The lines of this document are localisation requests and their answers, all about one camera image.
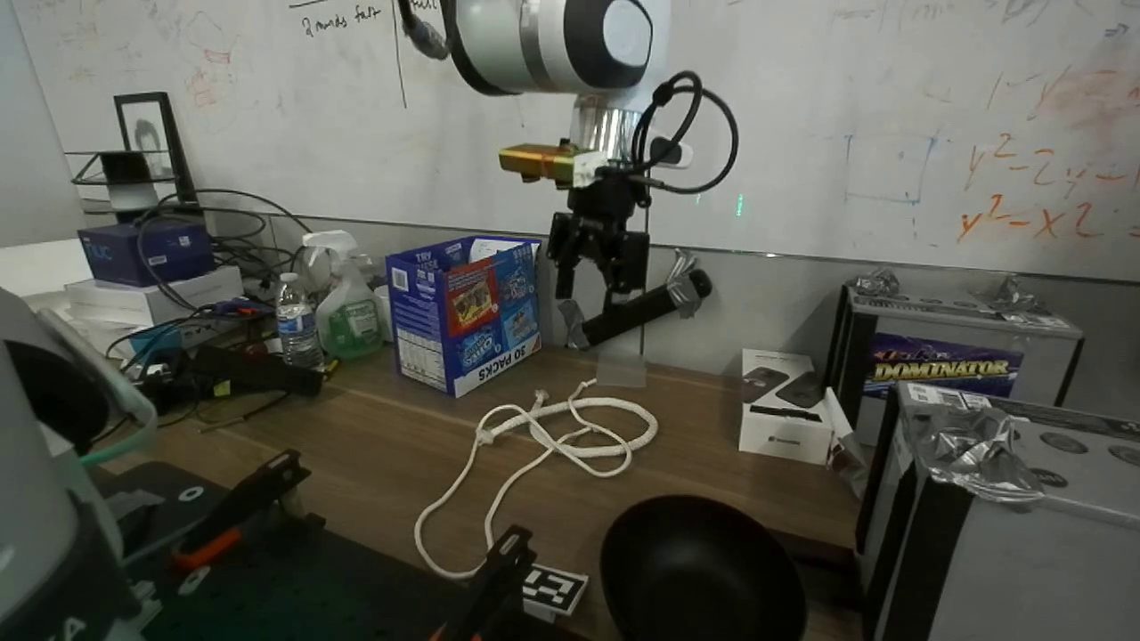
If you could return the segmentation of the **clear water bottle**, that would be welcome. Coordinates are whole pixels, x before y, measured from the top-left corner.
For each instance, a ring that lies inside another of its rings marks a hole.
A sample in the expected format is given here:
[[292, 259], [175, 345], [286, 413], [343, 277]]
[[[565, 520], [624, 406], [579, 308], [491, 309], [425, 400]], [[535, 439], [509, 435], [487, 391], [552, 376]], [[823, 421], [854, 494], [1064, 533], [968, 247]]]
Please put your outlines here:
[[274, 317], [280, 338], [280, 358], [293, 368], [321, 370], [324, 352], [316, 326], [316, 313], [295, 271], [280, 274]]

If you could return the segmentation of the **black picture frame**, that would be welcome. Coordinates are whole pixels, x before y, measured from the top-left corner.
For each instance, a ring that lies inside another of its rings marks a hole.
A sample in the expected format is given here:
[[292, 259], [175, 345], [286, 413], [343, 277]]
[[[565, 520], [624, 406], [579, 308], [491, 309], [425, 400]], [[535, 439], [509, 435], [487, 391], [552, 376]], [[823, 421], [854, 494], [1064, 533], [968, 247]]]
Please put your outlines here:
[[196, 206], [195, 182], [166, 91], [119, 94], [113, 102], [123, 146], [142, 154], [158, 195], [176, 196], [176, 202]]

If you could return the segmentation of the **black bowl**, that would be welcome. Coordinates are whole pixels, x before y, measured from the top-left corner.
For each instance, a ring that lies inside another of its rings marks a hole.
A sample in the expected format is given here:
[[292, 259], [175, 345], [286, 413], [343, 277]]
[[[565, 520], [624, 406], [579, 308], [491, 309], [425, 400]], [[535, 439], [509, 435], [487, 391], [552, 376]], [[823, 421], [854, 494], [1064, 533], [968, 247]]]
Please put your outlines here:
[[606, 529], [601, 587], [622, 641], [803, 641], [801, 575], [762, 524], [717, 500], [642, 500]]

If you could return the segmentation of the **dark blue box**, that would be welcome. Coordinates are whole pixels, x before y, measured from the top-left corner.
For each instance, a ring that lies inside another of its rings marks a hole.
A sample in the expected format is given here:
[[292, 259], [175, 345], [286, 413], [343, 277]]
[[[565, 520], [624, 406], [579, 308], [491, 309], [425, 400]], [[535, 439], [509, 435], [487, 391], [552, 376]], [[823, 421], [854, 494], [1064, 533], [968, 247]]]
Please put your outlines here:
[[215, 269], [204, 224], [160, 216], [147, 224], [109, 224], [78, 232], [93, 279], [155, 287], [158, 281], [197, 279]]

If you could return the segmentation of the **grey battery with crumpled foil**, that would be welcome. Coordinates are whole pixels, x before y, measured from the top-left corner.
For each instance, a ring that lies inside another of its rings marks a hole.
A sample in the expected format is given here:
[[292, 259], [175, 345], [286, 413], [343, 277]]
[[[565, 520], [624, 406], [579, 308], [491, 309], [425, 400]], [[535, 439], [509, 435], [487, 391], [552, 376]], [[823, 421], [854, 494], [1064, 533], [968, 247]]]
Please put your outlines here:
[[1140, 641], [1140, 419], [899, 383], [855, 552], [864, 641]]

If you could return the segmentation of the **grey battery with blue label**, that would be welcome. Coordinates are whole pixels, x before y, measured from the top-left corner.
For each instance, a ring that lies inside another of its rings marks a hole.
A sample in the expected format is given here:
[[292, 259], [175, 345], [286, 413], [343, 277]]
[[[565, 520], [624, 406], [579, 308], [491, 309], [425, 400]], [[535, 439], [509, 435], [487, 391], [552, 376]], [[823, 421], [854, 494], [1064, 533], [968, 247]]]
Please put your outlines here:
[[1005, 313], [964, 292], [840, 289], [824, 381], [860, 443], [878, 443], [891, 387], [943, 386], [1057, 406], [1086, 336], [1053, 313]]

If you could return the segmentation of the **black clamp with orange trigger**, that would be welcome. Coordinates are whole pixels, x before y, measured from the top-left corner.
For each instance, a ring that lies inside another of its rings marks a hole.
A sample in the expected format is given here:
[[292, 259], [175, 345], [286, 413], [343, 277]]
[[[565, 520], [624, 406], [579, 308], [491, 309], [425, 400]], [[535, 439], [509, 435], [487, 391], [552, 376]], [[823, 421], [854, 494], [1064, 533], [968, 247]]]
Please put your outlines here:
[[430, 641], [522, 641], [524, 581], [537, 557], [532, 536], [524, 527], [510, 526], [492, 543], [461, 605]]
[[256, 466], [176, 543], [172, 547], [176, 570], [194, 573], [213, 563], [245, 539], [244, 532], [252, 524], [309, 524], [316, 516], [306, 512], [298, 486], [310, 474], [301, 464], [300, 451], [293, 448], [280, 451]]

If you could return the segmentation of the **whiteboard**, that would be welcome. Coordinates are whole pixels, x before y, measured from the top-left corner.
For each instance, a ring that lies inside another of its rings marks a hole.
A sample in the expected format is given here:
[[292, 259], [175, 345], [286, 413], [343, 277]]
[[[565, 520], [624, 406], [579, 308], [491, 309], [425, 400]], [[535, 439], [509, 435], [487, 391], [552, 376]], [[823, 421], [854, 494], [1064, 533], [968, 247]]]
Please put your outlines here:
[[[500, 170], [573, 98], [490, 98], [394, 0], [13, 0], [65, 151], [163, 91], [197, 185], [298, 216], [549, 230]], [[736, 115], [736, 167], [656, 193], [659, 245], [1140, 281], [1140, 0], [673, 0], [668, 72]]]

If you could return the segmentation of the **green spray bottle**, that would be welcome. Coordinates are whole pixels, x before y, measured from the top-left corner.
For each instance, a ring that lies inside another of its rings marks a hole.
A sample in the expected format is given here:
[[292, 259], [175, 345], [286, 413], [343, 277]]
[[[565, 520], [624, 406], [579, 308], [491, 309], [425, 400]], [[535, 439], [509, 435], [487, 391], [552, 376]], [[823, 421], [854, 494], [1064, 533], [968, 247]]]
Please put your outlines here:
[[308, 263], [329, 258], [329, 292], [316, 309], [321, 348], [339, 362], [378, 352], [383, 344], [378, 299], [360, 271], [359, 245], [349, 232], [309, 232], [302, 237]]

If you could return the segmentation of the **black and white marker tag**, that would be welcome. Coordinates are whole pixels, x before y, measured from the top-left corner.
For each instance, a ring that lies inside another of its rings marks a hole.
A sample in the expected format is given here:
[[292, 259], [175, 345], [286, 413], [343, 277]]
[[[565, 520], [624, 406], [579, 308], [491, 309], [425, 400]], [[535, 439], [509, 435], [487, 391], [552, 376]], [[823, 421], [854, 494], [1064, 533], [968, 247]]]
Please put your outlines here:
[[522, 584], [524, 612], [545, 623], [557, 623], [559, 618], [573, 616], [588, 581], [591, 576], [583, 573], [565, 573], [534, 563]]

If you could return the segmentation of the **white box with black print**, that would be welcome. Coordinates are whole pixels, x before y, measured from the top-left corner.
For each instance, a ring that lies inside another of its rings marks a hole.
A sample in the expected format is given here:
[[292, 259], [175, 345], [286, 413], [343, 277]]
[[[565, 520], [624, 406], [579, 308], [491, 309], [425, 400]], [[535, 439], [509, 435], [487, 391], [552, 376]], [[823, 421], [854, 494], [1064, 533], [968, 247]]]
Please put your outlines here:
[[738, 451], [814, 466], [826, 463], [834, 428], [809, 356], [742, 350], [738, 398]]

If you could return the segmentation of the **flat white box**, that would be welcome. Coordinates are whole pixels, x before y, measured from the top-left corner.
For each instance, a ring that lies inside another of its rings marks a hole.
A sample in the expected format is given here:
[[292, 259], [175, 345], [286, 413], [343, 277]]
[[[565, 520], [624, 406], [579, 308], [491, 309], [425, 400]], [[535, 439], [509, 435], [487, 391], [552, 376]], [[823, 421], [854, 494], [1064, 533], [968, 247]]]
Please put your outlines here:
[[195, 279], [174, 281], [168, 285], [187, 307], [166, 297], [158, 287], [136, 289], [85, 279], [65, 285], [70, 316], [83, 320], [108, 320], [135, 326], [153, 326], [194, 313], [205, 305], [223, 303], [244, 297], [239, 268], [223, 266]]

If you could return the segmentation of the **black cylinder with foil ends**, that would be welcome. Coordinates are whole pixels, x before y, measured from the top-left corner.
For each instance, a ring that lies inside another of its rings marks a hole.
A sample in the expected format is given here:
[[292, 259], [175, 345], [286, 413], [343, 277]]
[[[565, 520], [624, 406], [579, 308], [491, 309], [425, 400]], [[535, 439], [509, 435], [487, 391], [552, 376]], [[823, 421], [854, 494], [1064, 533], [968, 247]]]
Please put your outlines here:
[[594, 346], [604, 344], [614, 336], [671, 313], [678, 313], [681, 318], [691, 318], [697, 315], [702, 301], [711, 295], [712, 279], [699, 268], [695, 253], [676, 248], [671, 271], [660, 287], [648, 289], [640, 297], [611, 305], [593, 318], [583, 316], [581, 306], [573, 299], [557, 301], [557, 311], [565, 320], [567, 348], [587, 352]]

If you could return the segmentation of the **blue cardboard box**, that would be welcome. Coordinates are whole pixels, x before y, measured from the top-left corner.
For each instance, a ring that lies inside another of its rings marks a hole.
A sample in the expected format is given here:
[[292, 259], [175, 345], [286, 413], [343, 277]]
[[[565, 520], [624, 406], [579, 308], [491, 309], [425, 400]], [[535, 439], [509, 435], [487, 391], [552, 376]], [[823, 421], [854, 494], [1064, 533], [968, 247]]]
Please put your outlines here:
[[538, 248], [467, 236], [386, 255], [399, 373], [461, 398], [539, 352]]

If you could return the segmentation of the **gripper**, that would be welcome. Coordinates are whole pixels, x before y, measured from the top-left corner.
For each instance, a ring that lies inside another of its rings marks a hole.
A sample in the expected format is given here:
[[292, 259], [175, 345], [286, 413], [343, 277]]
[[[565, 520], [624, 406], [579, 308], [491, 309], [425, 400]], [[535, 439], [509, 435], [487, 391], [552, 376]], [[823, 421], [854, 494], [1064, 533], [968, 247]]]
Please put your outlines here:
[[570, 188], [567, 194], [570, 214], [553, 216], [547, 240], [546, 255], [555, 267], [555, 300], [575, 295], [575, 269], [581, 263], [591, 232], [602, 240], [606, 295], [630, 295], [635, 289], [645, 289], [650, 235], [628, 230], [628, 224], [638, 208], [651, 203], [651, 190], [643, 175], [604, 172], [591, 185]]

